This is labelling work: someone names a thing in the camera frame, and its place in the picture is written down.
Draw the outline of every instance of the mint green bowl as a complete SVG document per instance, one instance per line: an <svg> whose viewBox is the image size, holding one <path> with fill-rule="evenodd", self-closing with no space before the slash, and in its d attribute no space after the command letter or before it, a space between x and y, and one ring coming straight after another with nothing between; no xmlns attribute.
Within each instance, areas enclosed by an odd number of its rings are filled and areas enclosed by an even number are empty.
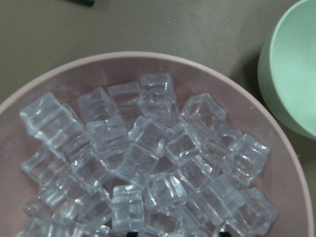
<svg viewBox="0 0 316 237"><path fill-rule="evenodd" d="M316 140L316 0L301 0L281 17L262 48L258 81L275 117Z"/></svg>

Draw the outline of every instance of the green bowl rim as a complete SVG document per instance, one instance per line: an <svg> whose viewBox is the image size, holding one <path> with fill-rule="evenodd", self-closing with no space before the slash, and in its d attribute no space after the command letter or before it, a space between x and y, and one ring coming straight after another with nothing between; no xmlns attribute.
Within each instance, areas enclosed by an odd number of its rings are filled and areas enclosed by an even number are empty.
<svg viewBox="0 0 316 237"><path fill-rule="evenodd" d="M291 119L293 120L293 122L296 123L296 129L294 129L296 132L300 133L301 135L307 136L311 139L316 139L316 130L313 131L310 128L307 128L304 124L300 123L295 116L288 110L288 108L286 107L285 103L284 103L284 99L282 99L282 97L280 97L279 95L279 89L276 87L275 85L275 76L274 76L274 72L275 72L275 67L272 64L272 54L273 54L273 50L274 50L274 45L275 45L275 41L279 32L279 29L282 27L283 22L286 20L286 18L289 16L289 14L291 14L293 12L294 9L296 9L298 6L305 4L307 2L312 2L314 0L300 0L297 3L295 3L294 5L292 5L283 15L282 17L279 19L272 37L271 37L271 41L270 41L270 45L269 45L269 67L270 67L270 73L271 73L271 82L273 84L273 87L275 88L276 96L279 99L279 101L282 103L282 106L284 107L284 109L287 111L287 113L290 115Z"/></svg>

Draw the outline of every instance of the gray table surface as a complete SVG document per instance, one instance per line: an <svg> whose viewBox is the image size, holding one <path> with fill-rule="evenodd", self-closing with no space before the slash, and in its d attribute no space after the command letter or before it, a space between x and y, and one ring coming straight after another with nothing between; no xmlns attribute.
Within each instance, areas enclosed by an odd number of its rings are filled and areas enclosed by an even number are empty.
<svg viewBox="0 0 316 237"><path fill-rule="evenodd" d="M10 0L0 7L0 102L37 76L86 56L153 51L204 64L261 103L257 64L278 19L297 0ZM316 214L316 141L284 126Z"/></svg>

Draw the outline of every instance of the clear ice cube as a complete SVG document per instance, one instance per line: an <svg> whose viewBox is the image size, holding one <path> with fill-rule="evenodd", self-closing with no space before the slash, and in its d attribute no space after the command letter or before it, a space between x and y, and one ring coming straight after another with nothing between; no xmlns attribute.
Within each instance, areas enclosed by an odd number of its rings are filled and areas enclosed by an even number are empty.
<svg viewBox="0 0 316 237"><path fill-rule="evenodd" d="M111 219L111 200L104 189L97 189L78 214L78 219L85 224L100 228Z"/></svg>
<svg viewBox="0 0 316 237"><path fill-rule="evenodd" d="M39 197L55 213L74 219L82 205L90 198L90 192L73 175L64 172L54 184L42 189Z"/></svg>
<svg viewBox="0 0 316 237"><path fill-rule="evenodd" d="M206 187L217 174L199 155L187 160L175 172L174 176L180 180L187 193L195 194Z"/></svg>
<svg viewBox="0 0 316 237"><path fill-rule="evenodd" d="M125 152L128 150L129 146L126 146L118 151L107 150L106 153L96 155L96 158L110 171L118 168L119 165L124 160Z"/></svg>
<svg viewBox="0 0 316 237"><path fill-rule="evenodd" d="M225 149L227 149L232 142L235 142L243 136L241 131L225 125L222 122L218 122L216 128L212 128L212 131L216 133L215 136L218 144Z"/></svg>
<svg viewBox="0 0 316 237"><path fill-rule="evenodd" d="M119 151L128 146L129 140L124 121L120 115L87 124L91 144L97 156L108 150Z"/></svg>
<svg viewBox="0 0 316 237"><path fill-rule="evenodd" d="M109 232L110 227L105 225L102 225L97 229L91 226L85 226L81 237L108 237Z"/></svg>
<svg viewBox="0 0 316 237"><path fill-rule="evenodd" d="M179 115L181 119L207 127L211 127L214 117L226 120L226 116L226 111L208 93L190 97Z"/></svg>
<svg viewBox="0 0 316 237"><path fill-rule="evenodd" d="M133 185L113 189L112 228L116 232L139 232L145 228L142 193Z"/></svg>
<svg viewBox="0 0 316 237"><path fill-rule="evenodd" d="M113 173L122 180L143 189L158 161L159 158L152 152L133 144L125 152L122 163L113 170Z"/></svg>
<svg viewBox="0 0 316 237"><path fill-rule="evenodd" d="M217 173L221 172L221 167L227 156L227 149L223 148L215 140L203 140L200 156L208 163Z"/></svg>
<svg viewBox="0 0 316 237"><path fill-rule="evenodd" d="M166 236L167 237L191 237L191 235L189 235L188 230L185 230L183 228L180 228L174 232L168 233Z"/></svg>
<svg viewBox="0 0 316 237"><path fill-rule="evenodd" d="M20 116L30 135L42 140L52 149L67 146L86 133L51 92L23 108Z"/></svg>
<svg viewBox="0 0 316 237"><path fill-rule="evenodd" d="M47 235L47 226L44 220L33 217L15 237L43 237Z"/></svg>
<svg viewBox="0 0 316 237"><path fill-rule="evenodd" d="M222 165L222 170L248 187L262 172L270 149L249 134L243 135L229 148L230 152Z"/></svg>
<svg viewBox="0 0 316 237"><path fill-rule="evenodd" d="M201 152L200 140L195 136L194 129L185 121L179 122L172 128L171 137L165 155L175 165L181 165L187 159Z"/></svg>
<svg viewBox="0 0 316 237"><path fill-rule="evenodd" d="M101 87L96 88L88 94L80 96L78 98L78 106L84 124L108 119L118 112L115 103Z"/></svg>
<svg viewBox="0 0 316 237"><path fill-rule="evenodd" d="M69 162L72 162L76 160L77 157L80 157L82 153L89 149L91 149L90 137L88 136L88 133L85 131L85 133L80 134L69 144L63 145L61 152Z"/></svg>
<svg viewBox="0 0 316 237"><path fill-rule="evenodd" d="M138 105L146 117L162 121L178 116L179 109L169 74L143 75L140 84Z"/></svg>
<svg viewBox="0 0 316 237"><path fill-rule="evenodd" d="M193 199L188 199L178 212L182 215L184 225L190 230L197 230L209 220L205 211Z"/></svg>
<svg viewBox="0 0 316 237"><path fill-rule="evenodd" d="M80 120L80 118L78 117L78 115L76 114L74 109L70 106L70 104L64 103L63 106L70 113L70 115L74 118L74 120L76 120L82 124L82 121Z"/></svg>
<svg viewBox="0 0 316 237"><path fill-rule="evenodd" d="M152 235L164 236L176 231L181 220L181 217L164 210L150 210L146 215L145 230Z"/></svg>
<svg viewBox="0 0 316 237"><path fill-rule="evenodd" d="M168 207L188 196L180 180L165 172L151 176L143 195L148 209Z"/></svg>
<svg viewBox="0 0 316 237"><path fill-rule="evenodd" d="M69 170L65 158L46 145L41 147L20 165L21 169L42 186L49 185L54 176Z"/></svg>
<svg viewBox="0 0 316 237"><path fill-rule="evenodd" d="M71 164L71 172L88 188L101 186L112 175L110 171L92 154L85 151Z"/></svg>
<svg viewBox="0 0 316 237"><path fill-rule="evenodd" d="M52 217L54 210L43 202L39 195L35 195L30 201L24 205L24 210L31 216L44 218Z"/></svg>
<svg viewBox="0 0 316 237"><path fill-rule="evenodd" d="M258 188L245 189L240 191L240 194L246 203L226 223L241 236L264 235L279 215L279 211Z"/></svg>
<svg viewBox="0 0 316 237"><path fill-rule="evenodd" d="M108 87L109 95L118 107L135 105L138 100L140 86L138 81Z"/></svg>
<svg viewBox="0 0 316 237"><path fill-rule="evenodd" d="M212 167L213 178L222 174L221 166L222 159L217 159L212 154L200 153L199 156L205 161L210 167Z"/></svg>
<svg viewBox="0 0 316 237"><path fill-rule="evenodd" d="M193 200L215 226L235 215L239 207L245 204L243 196L230 184L225 175L215 178L201 191L201 195L193 197Z"/></svg>
<svg viewBox="0 0 316 237"><path fill-rule="evenodd" d="M161 157L171 135L172 130L160 122L140 116L129 131L128 138L130 141Z"/></svg>

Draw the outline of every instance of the dark object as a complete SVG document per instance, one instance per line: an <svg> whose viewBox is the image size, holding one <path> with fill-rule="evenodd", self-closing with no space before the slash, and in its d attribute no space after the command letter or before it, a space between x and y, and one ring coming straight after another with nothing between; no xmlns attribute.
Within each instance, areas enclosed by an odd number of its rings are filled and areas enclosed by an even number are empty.
<svg viewBox="0 0 316 237"><path fill-rule="evenodd" d="M229 232L219 232L218 237L232 237Z"/></svg>
<svg viewBox="0 0 316 237"><path fill-rule="evenodd" d="M137 237L138 236L138 232L128 232L126 234L126 237Z"/></svg>
<svg viewBox="0 0 316 237"><path fill-rule="evenodd" d="M95 0L81 0L81 2L88 6L93 6L95 3Z"/></svg>

